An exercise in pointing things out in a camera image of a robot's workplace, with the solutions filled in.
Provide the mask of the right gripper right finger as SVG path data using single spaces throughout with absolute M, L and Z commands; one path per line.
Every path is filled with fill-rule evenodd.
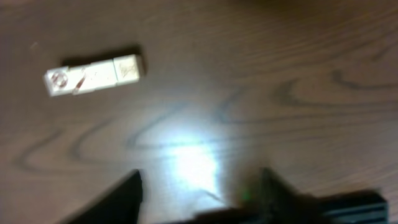
M 243 224 L 311 224 L 314 214 L 300 195 L 270 168 L 261 172 L 257 211 L 240 220 Z

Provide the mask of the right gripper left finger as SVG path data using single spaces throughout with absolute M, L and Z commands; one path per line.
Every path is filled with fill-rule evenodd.
M 66 224 L 137 224 L 144 188 L 139 170 L 120 181 L 113 190 L 88 208 L 67 218 Z

